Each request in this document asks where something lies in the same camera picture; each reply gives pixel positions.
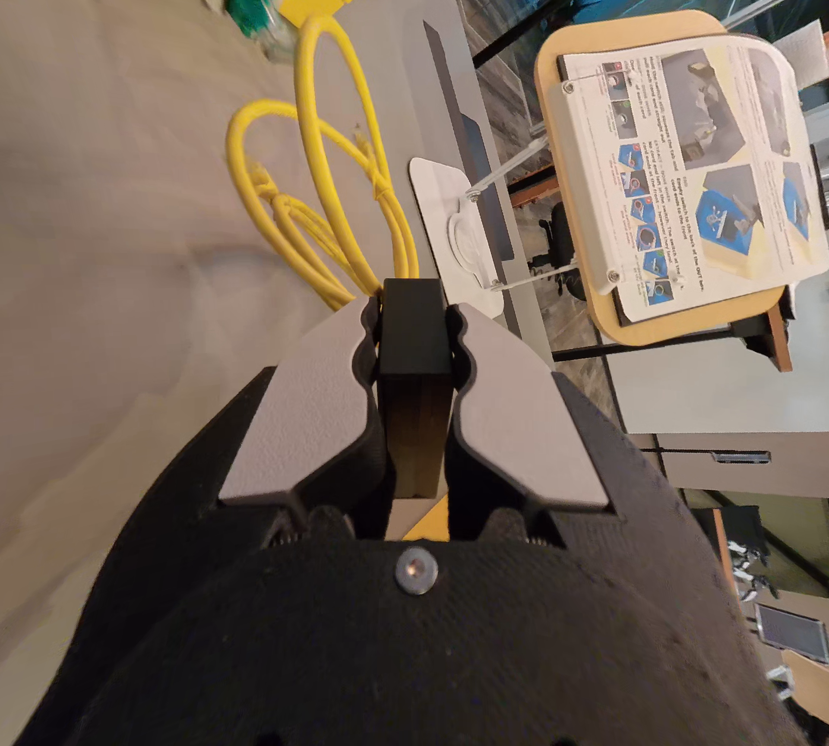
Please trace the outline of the clear acrylic stand post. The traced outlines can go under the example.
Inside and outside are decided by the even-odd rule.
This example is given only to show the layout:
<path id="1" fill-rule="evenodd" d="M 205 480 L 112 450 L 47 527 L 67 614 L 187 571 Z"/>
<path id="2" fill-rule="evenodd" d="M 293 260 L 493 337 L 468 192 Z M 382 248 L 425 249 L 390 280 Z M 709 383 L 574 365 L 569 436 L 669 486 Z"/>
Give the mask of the clear acrylic stand post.
<path id="1" fill-rule="evenodd" d="M 538 136 L 537 138 L 531 140 L 526 148 L 518 152 L 509 161 L 504 162 L 502 165 L 497 167 L 495 170 L 491 171 L 489 174 L 477 181 L 475 184 L 471 185 L 471 187 L 467 191 L 465 191 L 463 195 L 459 198 L 459 201 L 463 203 L 469 202 L 469 204 L 477 203 L 482 192 L 484 192 L 485 189 L 487 189 L 493 182 L 495 182 L 497 179 L 503 178 L 509 171 L 518 167 L 524 161 L 527 161 L 530 157 L 534 156 L 541 150 L 546 149 L 549 145 L 550 137 L 548 133 L 545 133 L 544 135 Z M 516 288 L 520 285 L 529 284 L 535 280 L 543 278 L 544 276 L 544 274 L 531 275 L 528 278 L 524 278 L 514 283 L 508 284 L 504 284 L 498 279 L 493 279 L 488 284 L 484 284 L 484 290 L 491 293 L 500 293 L 503 291 Z"/>

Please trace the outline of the clear round disc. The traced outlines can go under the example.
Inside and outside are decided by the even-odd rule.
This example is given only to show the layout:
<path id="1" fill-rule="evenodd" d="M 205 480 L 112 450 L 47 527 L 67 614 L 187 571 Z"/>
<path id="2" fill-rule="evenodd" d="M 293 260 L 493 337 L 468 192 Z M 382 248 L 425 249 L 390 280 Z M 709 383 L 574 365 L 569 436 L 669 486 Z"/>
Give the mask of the clear round disc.
<path id="1" fill-rule="evenodd" d="M 449 218 L 448 239 L 457 263 L 473 275 L 483 289 L 490 289 L 497 280 L 497 270 L 476 205 L 472 204 Z"/>

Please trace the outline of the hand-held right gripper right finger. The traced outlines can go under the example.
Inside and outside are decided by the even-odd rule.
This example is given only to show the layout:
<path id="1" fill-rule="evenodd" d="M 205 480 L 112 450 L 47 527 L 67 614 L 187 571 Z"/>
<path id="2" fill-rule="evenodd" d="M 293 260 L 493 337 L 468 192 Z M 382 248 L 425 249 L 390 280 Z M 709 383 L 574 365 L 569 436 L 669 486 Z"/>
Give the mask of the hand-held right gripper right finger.
<path id="1" fill-rule="evenodd" d="M 468 303 L 447 309 L 453 401 L 444 450 L 449 534 L 481 535 L 509 509 L 528 534 L 549 511 L 604 512 L 610 499 L 554 372 Z"/>

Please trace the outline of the grey tablet screen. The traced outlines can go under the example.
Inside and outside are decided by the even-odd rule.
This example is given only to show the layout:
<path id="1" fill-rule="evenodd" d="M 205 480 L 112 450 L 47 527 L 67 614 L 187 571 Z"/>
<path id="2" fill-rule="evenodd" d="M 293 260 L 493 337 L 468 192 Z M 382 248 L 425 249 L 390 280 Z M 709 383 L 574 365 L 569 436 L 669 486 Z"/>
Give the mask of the grey tablet screen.
<path id="1" fill-rule="evenodd" d="M 828 665 L 828 635 L 822 621 L 763 604 L 755 604 L 753 618 L 763 644 Z"/>

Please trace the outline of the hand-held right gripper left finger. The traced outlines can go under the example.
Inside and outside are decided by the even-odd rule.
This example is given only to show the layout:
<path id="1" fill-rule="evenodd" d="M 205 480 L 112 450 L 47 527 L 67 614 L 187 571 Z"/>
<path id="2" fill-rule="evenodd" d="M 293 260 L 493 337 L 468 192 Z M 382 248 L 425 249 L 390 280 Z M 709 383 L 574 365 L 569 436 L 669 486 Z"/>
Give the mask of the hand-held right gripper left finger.
<path id="1" fill-rule="evenodd" d="M 300 524 L 336 507 L 356 530 L 389 524 L 395 471 L 374 392 L 378 297 L 358 297 L 275 368 L 219 492 L 226 506 L 277 505 Z"/>

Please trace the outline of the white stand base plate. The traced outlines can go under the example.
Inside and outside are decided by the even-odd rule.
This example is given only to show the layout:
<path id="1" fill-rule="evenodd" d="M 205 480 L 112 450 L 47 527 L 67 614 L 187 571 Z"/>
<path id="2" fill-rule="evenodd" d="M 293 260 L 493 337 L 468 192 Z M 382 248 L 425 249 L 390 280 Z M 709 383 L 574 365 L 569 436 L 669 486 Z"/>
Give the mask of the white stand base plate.
<path id="1" fill-rule="evenodd" d="M 449 245 L 449 218 L 471 206 L 469 202 L 459 201 L 470 188 L 468 178 L 460 169 L 424 158 L 412 158 L 408 171 L 448 303 L 468 303 L 492 319 L 502 316 L 503 294 L 485 291 L 475 277 L 457 263 Z"/>

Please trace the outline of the white textured pad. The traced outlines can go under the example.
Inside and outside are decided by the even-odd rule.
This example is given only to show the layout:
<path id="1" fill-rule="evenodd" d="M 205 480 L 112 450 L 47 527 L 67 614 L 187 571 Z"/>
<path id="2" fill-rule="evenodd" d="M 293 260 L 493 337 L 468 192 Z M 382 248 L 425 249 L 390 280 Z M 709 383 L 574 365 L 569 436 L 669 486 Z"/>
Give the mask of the white textured pad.
<path id="1" fill-rule="evenodd" d="M 816 19 L 783 36 L 773 46 L 792 67 L 798 90 L 828 79 L 826 35 L 820 20 Z"/>

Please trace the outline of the instruction sign on stand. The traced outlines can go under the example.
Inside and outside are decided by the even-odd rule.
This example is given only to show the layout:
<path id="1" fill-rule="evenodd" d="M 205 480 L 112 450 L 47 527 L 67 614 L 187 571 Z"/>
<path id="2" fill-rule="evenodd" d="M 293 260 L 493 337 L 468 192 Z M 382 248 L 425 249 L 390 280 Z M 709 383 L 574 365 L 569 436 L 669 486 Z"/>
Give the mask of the instruction sign on stand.
<path id="1" fill-rule="evenodd" d="M 732 326 L 754 316 L 777 318 L 770 328 L 782 325 L 778 303 L 784 287 L 765 289 L 755 294 L 733 297 L 702 307 L 659 316 L 630 326 L 617 320 L 614 300 L 602 295 L 595 285 L 597 275 L 588 259 L 589 242 L 595 230 L 582 214 L 582 184 L 576 181 L 575 159 L 565 148 L 560 118 L 550 95 L 562 98 L 559 57 L 573 53 L 599 54 L 635 46 L 650 46 L 688 37 L 724 35 L 726 29 L 713 16 L 697 10 L 680 10 L 646 16 L 626 17 L 607 22 L 565 26 L 547 38 L 535 59 L 534 79 L 539 95 L 544 126 L 552 153 L 556 180 L 575 249 L 575 259 L 585 288 L 587 309 L 595 328 L 612 342 L 595 347 L 598 354 L 618 354 L 730 337 L 731 331 L 715 331 L 717 326 Z"/>

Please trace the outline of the black network switch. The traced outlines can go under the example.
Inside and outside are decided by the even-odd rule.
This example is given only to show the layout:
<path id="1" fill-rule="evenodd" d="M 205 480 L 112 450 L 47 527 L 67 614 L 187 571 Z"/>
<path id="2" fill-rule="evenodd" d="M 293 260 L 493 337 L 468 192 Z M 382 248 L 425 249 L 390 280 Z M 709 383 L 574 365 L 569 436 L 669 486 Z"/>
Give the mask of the black network switch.
<path id="1" fill-rule="evenodd" d="M 377 387 L 396 497 L 434 499 L 454 394 L 443 288 L 433 278 L 383 285 Z"/>

